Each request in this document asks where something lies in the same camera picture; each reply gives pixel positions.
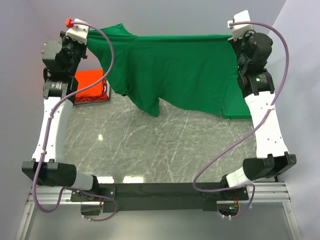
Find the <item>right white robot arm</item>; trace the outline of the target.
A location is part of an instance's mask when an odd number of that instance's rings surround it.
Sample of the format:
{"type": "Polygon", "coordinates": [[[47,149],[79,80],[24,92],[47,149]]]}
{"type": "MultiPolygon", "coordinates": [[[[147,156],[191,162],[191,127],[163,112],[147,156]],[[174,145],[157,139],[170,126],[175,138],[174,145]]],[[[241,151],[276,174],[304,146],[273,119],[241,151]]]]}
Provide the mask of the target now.
{"type": "Polygon", "coordinates": [[[276,107],[272,104],[275,86],[265,67],[272,52],[272,39],[248,30],[243,37],[228,41],[237,57],[237,82],[255,128],[256,156],[244,159],[241,168],[223,176],[219,193],[226,200],[237,194],[238,186],[277,177],[297,162],[296,155],[289,153],[284,142],[276,107]]]}

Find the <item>green t shirt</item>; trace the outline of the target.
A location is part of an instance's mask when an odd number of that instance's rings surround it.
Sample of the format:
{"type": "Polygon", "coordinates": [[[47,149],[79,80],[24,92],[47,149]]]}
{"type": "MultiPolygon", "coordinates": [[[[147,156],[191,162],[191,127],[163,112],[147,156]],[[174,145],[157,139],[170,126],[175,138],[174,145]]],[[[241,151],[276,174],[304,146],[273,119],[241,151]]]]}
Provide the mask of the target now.
{"type": "Polygon", "coordinates": [[[225,119],[249,119],[237,59],[225,34],[138,36],[123,24],[92,30],[87,47],[116,94],[153,117],[160,100],[225,119]]]}

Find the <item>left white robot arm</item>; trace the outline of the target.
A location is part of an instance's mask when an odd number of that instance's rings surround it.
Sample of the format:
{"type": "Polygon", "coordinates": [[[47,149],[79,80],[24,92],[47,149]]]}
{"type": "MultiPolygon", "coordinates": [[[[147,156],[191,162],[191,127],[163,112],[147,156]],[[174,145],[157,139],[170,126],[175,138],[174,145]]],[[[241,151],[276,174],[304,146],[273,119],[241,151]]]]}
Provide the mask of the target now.
{"type": "Polygon", "coordinates": [[[59,40],[49,40],[42,47],[44,113],[38,143],[31,161],[22,164],[22,172],[38,186],[65,187],[82,190],[88,201],[100,195],[97,178],[64,162],[63,140],[67,121],[73,109],[78,88],[75,77],[87,47],[60,32],[59,40]]]}

